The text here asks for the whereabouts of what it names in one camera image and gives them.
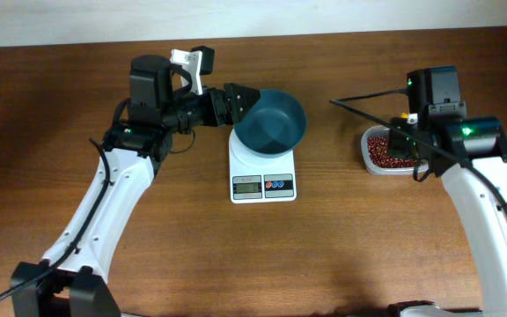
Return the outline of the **blue plastic bowl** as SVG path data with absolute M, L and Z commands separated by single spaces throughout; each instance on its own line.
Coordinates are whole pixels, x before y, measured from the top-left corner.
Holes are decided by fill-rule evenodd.
M 262 157 L 278 157 L 303 140 L 307 117 L 301 103 L 291 94 L 263 89 L 260 99 L 233 130 L 249 151 Z

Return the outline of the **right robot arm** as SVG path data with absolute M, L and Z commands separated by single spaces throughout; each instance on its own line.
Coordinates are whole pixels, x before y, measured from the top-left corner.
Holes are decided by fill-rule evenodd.
M 426 164 L 459 214 L 481 281 L 484 316 L 507 316 L 507 137 L 494 116 L 470 117 L 453 66 L 407 74 L 408 114 L 388 152 Z

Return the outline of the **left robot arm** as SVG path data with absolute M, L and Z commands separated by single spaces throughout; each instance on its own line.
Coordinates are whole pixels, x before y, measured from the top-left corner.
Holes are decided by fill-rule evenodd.
M 206 47 L 132 60 L 129 97 L 95 145 L 99 165 L 82 202 L 41 261 L 21 262 L 11 276 L 15 315 L 121 315 L 107 286 L 114 251 L 137 202 L 172 154 L 173 135 L 235 125 L 261 97 L 243 85 L 204 87 L 201 77 L 211 73 L 213 60 Z

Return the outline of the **red adzuki beans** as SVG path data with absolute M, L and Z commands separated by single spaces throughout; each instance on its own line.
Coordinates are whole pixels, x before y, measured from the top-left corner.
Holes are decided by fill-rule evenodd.
M 367 149 L 371 162 L 380 168 L 413 167 L 415 161 L 409 158 L 395 158 L 388 154 L 388 136 L 373 136 L 367 139 Z

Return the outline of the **clear plastic bean container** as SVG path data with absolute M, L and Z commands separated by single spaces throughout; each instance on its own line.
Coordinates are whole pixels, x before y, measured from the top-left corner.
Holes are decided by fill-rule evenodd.
M 367 171 L 380 176 L 411 175 L 414 160 L 390 157 L 388 143 L 389 130 L 383 126 L 371 127 L 364 132 L 360 145 Z

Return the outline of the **yellow plastic measuring scoop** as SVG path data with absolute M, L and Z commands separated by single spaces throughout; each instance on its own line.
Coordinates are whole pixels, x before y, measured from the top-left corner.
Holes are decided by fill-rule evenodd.
M 412 113 L 410 113 L 410 114 L 402 113 L 401 118 L 406 119 L 407 124 L 410 124 L 410 125 L 417 124 L 418 120 L 419 120 L 418 114 L 416 114 L 416 113 L 413 113 L 413 114 Z

